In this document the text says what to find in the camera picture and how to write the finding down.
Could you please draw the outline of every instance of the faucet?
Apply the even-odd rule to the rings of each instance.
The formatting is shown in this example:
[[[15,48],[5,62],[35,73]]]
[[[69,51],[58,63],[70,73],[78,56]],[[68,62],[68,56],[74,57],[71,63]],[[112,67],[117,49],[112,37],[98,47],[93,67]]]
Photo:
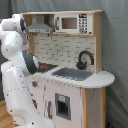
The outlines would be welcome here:
[[[94,58],[93,58],[92,54],[89,51],[82,51],[79,54],[79,62],[76,64],[76,67],[80,70],[86,69],[86,67],[87,67],[87,62],[85,62],[85,64],[81,62],[81,57],[83,54],[87,54],[91,59],[91,65],[94,65]]]

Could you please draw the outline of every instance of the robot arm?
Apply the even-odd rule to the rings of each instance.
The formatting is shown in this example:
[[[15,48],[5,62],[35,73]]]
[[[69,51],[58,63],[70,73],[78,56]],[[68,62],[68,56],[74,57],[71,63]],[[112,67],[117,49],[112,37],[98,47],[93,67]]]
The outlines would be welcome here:
[[[37,112],[28,91],[25,77],[34,74],[39,64],[33,55],[23,52],[21,34],[25,33],[25,26],[22,15],[15,14],[11,19],[1,20],[1,51],[9,60],[1,66],[7,110],[25,121],[25,125],[17,128],[55,128],[51,120]]]

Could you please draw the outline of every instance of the toy sink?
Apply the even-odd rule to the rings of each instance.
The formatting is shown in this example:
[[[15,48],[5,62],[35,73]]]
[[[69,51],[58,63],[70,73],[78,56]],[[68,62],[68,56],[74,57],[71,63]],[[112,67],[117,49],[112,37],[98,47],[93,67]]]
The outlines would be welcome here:
[[[76,81],[83,81],[87,79],[89,76],[93,75],[93,73],[90,71],[65,67],[53,72],[52,75]]]

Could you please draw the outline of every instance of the cabinet handle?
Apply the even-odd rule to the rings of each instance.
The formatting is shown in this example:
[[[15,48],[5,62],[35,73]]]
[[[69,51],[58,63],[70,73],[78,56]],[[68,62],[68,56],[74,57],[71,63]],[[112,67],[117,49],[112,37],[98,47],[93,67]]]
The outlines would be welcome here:
[[[48,118],[49,118],[49,119],[52,119],[52,115],[50,115],[50,107],[51,107],[51,101],[48,102],[47,111],[48,111]]]
[[[59,17],[56,17],[56,20],[55,20],[55,27],[56,27],[56,30],[59,30],[59,26],[57,24],[57,21],[59,21]]]

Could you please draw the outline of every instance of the shelf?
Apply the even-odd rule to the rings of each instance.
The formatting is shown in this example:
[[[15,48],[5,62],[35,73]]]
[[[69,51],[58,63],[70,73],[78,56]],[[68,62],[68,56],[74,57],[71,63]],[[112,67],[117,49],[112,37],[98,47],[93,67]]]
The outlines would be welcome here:
[[[93,36],[93,34],[85,34],[85,33],[67,33],[67,32],[53,32],[53,34]]]
[[[103,12],[103,10],[90,10],[90,11],[60,11],[60,12],[27,12],[27,13],[21,13],[23,15],[30,15],[30,14],[84,14],[84,13],[98,13]]]

